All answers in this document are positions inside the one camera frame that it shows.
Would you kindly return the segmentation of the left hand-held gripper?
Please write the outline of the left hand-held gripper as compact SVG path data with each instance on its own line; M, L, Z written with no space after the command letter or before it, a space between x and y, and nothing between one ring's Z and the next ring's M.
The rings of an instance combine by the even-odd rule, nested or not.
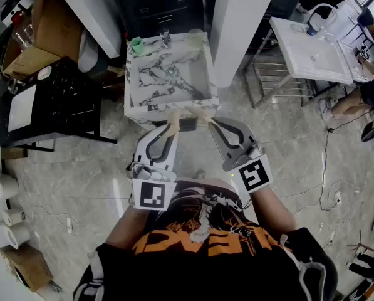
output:
M180 130L181 109L169 113L169 126L159 126L141 137L126 168L132 184L132 202L136 209L167 210L176 187L173 171Z

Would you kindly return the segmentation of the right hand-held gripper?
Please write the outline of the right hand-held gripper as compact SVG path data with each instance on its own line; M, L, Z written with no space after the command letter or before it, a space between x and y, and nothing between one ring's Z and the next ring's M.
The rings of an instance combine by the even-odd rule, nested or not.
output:
M251 128L227 117L214 114L200 107L186 106L209 130L224 160L222 169L241 194L251 194L273 182L268 157L262 153L261 145Z

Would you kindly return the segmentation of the green cup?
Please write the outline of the green cup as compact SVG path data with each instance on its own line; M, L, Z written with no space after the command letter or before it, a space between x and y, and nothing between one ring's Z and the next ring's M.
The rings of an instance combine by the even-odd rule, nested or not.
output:
M144 43L143 39L141 37L134 37L130 41L130 45L132 47L132 50L137 54L137 55L142 55L144 52Z

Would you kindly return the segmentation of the person's left forearm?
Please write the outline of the person's left forearm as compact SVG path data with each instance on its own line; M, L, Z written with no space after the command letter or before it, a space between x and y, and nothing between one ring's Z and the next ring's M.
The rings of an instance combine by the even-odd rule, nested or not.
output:
M108 235L105 243L115 248L131 250L142 237L149 214L149 210L129 206Z

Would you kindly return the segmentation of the person's right forearm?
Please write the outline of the person's right forearm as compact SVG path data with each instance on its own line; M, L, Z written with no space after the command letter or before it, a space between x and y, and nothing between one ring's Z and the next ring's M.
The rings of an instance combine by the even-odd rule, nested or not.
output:
M250 194L259 225L272 236L280 236L297 229L294 216L266 186Z

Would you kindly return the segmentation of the marble pattern sink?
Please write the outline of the marble pattern sink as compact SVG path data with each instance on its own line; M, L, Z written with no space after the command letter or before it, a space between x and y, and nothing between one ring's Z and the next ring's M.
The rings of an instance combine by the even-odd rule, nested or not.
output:
M144 38L144 52L137 55L127 46L124 114L146 130L166 122L169 113L181 109L182 119L193 114L186 106L214 113L220 106L212 55L206 32L201 48L187 44L188 33L171 35L164 48L160 36ZM173 68L174 75L167 70Z

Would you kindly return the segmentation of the black speckled vanity cabinet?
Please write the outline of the black speckled vanity cabinet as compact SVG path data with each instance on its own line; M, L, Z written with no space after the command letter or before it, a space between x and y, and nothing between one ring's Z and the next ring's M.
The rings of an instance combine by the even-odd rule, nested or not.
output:
M37 142L61 137L79 137L109 144L115 139L100 133L103 89L79 71L68 57L50 64L51 75L38 80L33 73L17 94L6 92L0 101L0 148L18 147L53 152L52 148L36 146ZM13 97L36 85L31 124L8 132L9 112Z

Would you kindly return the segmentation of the white ceramic fixture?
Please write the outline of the white ceramic fixture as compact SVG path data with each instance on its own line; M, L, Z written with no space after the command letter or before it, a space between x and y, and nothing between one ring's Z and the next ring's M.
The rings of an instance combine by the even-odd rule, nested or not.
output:
M85 28L81 35L78 69L82 73L90 71L98 61L99 45Z

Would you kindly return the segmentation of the black drawer cabinet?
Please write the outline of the black drawer cabinet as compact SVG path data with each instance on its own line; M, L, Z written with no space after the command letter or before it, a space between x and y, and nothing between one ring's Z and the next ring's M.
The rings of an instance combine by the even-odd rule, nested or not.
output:
M128 38L204 29L203 0L114 0Z

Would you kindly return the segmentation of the black orange print t-shirt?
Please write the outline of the black orange print t-shirt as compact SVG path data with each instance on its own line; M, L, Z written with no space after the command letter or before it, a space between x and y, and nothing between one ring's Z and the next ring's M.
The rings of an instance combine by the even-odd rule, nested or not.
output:
M308 229L272 236L217 179L179 179L131 250L104 242L88 257L73 301L332 301L338 283Z

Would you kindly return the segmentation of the large open cardboard box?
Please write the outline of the large open cardboard box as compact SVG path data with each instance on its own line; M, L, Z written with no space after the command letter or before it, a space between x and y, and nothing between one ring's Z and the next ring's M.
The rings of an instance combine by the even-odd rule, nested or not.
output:
M82 24L65 0L35 0L31 15L13 25L3 75L25 78L62 57L76 63L82 32Z

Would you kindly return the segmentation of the white narrow ceramic sink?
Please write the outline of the white narrow ceramic sink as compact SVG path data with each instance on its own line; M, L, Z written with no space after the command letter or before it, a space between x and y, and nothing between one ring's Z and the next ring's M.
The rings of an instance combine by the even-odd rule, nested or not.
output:
M355 58L356 52L365 48L369 60L370 49L374 45L374 39L368 28L358 22L361 12L362 9L355 0L344 0L337 4L336 19L326 29L326 32L332 34L338 42L354 82L367 82L374 79L374 76Z

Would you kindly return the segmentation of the red canister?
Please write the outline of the red canister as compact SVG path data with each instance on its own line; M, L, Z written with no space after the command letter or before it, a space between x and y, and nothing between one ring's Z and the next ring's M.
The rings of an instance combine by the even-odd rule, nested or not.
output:
M13 25L19 25L21 24L21 22L23 21L23 18L26 16L26 13L23 11L23 10L18 10L16 11L12 17L11 17L11 21L13 23Z

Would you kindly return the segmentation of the large white paper roll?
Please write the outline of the large white paper roll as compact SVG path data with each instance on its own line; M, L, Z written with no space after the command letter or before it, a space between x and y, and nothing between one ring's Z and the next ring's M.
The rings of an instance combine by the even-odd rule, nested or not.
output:
M0 224L0 248L11 246L18 249L23 243L30 240L30 237L29 230L25 225L7 226Z

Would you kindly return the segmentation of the small cardboard box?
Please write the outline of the small cardboard box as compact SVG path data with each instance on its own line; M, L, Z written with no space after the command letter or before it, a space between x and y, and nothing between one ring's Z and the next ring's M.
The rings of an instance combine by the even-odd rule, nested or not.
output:
M36 292L53 279L43 254L27 243L23 243L18 249L12 246L2 247L0 254L9 271L31 292Z

